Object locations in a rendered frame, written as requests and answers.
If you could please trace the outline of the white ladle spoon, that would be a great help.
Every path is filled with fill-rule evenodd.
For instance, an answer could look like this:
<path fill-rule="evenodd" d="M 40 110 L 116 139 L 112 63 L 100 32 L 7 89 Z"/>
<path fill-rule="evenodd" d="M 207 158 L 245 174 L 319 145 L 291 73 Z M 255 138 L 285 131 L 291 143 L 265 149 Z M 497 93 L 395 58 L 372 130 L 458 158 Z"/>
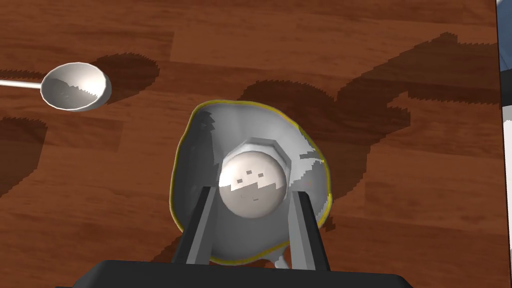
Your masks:
<path fill-rule="evenodd" d="M 0 86 L 37 89 L 49 106 L 69 112 L 97 109 L 112 94 L 108 76 L 97 66 L 84 62 L 57 66 L 40 83 L 0 79 Z"/>

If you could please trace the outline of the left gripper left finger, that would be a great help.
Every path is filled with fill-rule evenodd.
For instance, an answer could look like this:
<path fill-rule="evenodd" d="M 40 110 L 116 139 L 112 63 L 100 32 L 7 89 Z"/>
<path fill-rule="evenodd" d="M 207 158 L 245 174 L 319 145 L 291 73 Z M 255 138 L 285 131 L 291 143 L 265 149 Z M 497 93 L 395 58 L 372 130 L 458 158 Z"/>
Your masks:
<path fill-rule="evenodd" d="M 201 189 L 188 225 L 172 258 L 173 264 L 208 265 L 217 221 L 216 188 Z"/>

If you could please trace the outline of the grey bowl with yellow rim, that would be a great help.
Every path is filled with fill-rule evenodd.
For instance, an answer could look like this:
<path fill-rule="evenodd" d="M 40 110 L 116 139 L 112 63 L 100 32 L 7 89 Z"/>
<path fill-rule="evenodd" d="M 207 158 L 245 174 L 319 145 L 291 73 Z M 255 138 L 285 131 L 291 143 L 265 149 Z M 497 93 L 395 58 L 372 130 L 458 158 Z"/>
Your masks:
<path fill-rule="evenodd" d="M 261 218 L 235 215 L 222 202 L 219 190 L 223 160 L 249 138 L 277 141 L 291 161 L 285 199 Z M 286 268 L 282 256 L 290 244 L 291 192 L 308 194 L 319 227 L 333 203 L 329 167 L 313 140 L 278 109 L 251 101 L 212 100 L 193 110 L 177 146 L 169 190 L 169 209 L 181 231 L 203 187 L 219 192 L 210 260 L 223 266 L 265 259 Z"/>

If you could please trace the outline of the white round salt shaker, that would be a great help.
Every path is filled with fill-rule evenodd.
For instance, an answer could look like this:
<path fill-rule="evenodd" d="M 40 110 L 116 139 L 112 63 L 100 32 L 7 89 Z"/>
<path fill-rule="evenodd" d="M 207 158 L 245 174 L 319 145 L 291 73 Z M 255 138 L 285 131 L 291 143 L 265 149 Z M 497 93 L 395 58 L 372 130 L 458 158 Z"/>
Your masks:
<path fill-rule="evenodd" d="M 276 140 L 251 137 L 222 161 L 221 200 L 238 217 L 265 217 L 286 198 L 290 172 L 291 160 Z"/>

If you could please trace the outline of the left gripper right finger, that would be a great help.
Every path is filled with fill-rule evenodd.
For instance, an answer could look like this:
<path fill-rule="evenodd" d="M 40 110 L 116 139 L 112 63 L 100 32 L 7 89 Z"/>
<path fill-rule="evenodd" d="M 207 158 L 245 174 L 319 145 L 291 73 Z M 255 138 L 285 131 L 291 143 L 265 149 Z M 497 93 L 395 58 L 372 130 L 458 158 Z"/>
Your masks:
<path fill-rule="evenodd" d="M 295 270 L 331 270 L 309 195 L 293 191 L 287 216 L 291 265 Z"/>

